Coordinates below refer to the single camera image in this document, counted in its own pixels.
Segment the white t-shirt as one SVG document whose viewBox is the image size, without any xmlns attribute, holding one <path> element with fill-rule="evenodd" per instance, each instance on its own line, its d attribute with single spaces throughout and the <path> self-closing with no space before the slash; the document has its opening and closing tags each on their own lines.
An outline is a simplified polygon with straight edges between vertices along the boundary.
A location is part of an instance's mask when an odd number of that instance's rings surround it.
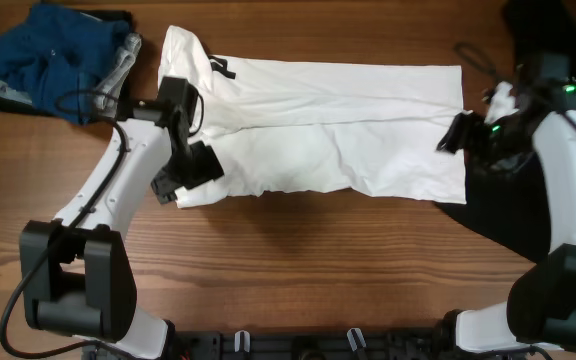
<svg viewBox="0 0 576 360">
<path fill-rule="evenodd" d="M 457 66 L 284 62 L 205 52 L 172 26 L 160 78 L 187 79 L 204 100 L 198 139 L 224 174 L 176 191 L 190 208 L 265 192 L 352 189 L 370 197 L 462 204 L 461 154 L 437 150 L 462 110 Z"/>
</svg>

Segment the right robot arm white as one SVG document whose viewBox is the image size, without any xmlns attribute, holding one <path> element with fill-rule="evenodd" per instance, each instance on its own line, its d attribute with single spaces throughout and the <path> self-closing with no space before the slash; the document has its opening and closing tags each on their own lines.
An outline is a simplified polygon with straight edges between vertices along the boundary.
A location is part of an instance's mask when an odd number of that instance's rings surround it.
<svg viewBox="0 0 576 360">
<path fill-rule="evenodd" d="M 450 312 L 435 348 L 475 358 L 576 353 L 576 78 L 569 60 L 540 53 L 506 76 L 471 44 L 455 51 L 493 88 L 486 113 L 458 114 L 437 148 L 466 154 L 470 223 L 491 226 L 492 238 L 532 267 L 501 303 Z"/>
</svg>

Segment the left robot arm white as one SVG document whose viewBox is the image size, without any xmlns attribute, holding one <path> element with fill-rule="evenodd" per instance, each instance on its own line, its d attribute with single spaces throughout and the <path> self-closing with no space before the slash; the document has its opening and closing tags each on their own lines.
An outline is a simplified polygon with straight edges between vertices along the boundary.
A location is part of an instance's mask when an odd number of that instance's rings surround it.
<svg viewBox="0 0 576 360">
<path fill-rule="evenodd" d="M 184 78 L 166 77 L 153 101 L 124 100 L 108 119 L 111 141 L 74 197 L 49 222 L 30 221 L 19 238 L 22 279 L 0 322 L 2 347 L 17 302 L 35 330 L 76 343 L 47 358 L 82 349 L 90 359 L 185 359 L 174 325 L 142 310 L 124 238 L 146 190 L 162 204 L 176 190 L 221 178 L 214 150 L 189 139 L 203 122 L 204 100 Z"/>
</svg>

